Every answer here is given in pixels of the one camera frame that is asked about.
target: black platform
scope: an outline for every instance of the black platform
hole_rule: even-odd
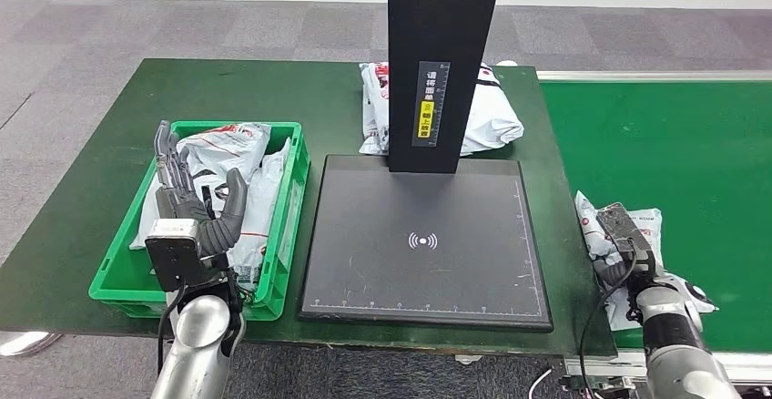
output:
[[[301,317],[553,329],[520,166],[328,156]]]

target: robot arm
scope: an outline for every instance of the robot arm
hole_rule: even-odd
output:
[[[655,399],[739,399],[724,366],[707,350],[682,293],[664,282],[641,291],[649,389]]]
[[[179,317],[151,398],[219,399],[230,357],[246,328],[237,276],[226,252],[239,240],[247,186],[238,170],[228,172],[228,198],[215,219],[196,195],[187,152],[178,154],[177,142],[168,122],[162,121],[155,139],[160,219],[145,245],[163,291],[178,292],[167,313],[179,310]],[[159,340],[166,317],[161,319]]]
[[[646,380],[652,396],[740,399],[724,366],[702,340],[702,322],[690,297],[694,290],[656,264],[651,246],[620,203],[600,210],[598,221],[622,255],[620,264],[635,264],[626,282],[632,307],[627,317],[643,325]],[[602,277],[617,275],[619,270],[601,273]]]

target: green table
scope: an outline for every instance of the green table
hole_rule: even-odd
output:
[[[515,146],[486,158],[519,159],[533,217],[554,332],[300,322],[297,304],[319,193],[330,153],[356,153],[361,136],[361,82],[354,64],[145,60],[0,268],[0,330],[153,335],[156,321],[132,320],[87,289],[152,156],[162,118],[297,121],[311,170],[289,296],[276,322],[251,323],[247,340],[421,349],[449,353],[576,355],[578,332],[597,301],[576,225],[563,162],[532,68],[500,69],[503,88],[526,125]],[[587,352],[615,355],[599,322]]]

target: green plastic crate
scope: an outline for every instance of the green plastic crate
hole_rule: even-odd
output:
[[[172,124],[172,130],[181,137],[187,137],[232,123],[234,121],[178,121]],[[264,124],[271,125],[267,153],[279,151],[287,138],[291,139],[291,149],[279,185],[279,195],[270,223],[268,245],[254,302],[244,306],[244,317],[248,321],[276,320],[284,311],[292,253],[295,250],[300,209],[310,165],[300,124]],[[114,306],[133,318],[158,318],[166,309],[164,292],[161,291],[156,276],[150,274],[152,264],[147,251],[131,251],[128,248],[137,235],[142,202],[155,175],[155,161],[151,161],[137,195],[132,200],[126,217],[121,222],[88,289],[88,295],[92,299]]]

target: robotic thumb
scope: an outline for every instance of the robotic thumb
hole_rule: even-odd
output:
[[[226,176],[226,184],[228,198],[219,218],[199,223],[201,249],[208,256],[225,253],[236,245],[241,236],[241,224],[247,209],[247,182],[237,169],[231,169]]]

